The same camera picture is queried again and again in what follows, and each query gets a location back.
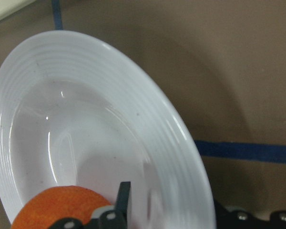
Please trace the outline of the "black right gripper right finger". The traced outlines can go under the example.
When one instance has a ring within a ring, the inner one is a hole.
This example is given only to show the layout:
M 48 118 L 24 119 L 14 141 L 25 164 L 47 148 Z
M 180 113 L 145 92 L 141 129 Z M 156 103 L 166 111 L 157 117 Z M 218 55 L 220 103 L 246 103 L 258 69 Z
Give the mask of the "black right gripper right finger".
M 229 211 L 219 202 L 214 203 L 218 229 L 286 229 L 286 211 L 274 211 L 269 220 L 254 217 L 244 210 Z

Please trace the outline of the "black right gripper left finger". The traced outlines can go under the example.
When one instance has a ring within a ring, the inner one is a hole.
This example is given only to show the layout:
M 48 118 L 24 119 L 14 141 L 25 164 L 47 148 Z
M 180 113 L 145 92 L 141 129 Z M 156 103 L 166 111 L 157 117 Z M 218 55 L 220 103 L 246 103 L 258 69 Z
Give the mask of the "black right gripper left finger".
M 97 208 L 88 223 L 76 218 L 62 218 L 53 223 L 51 229 L 126 229 L 131 196 L 131 182 L 120 183 L 114 205 Z

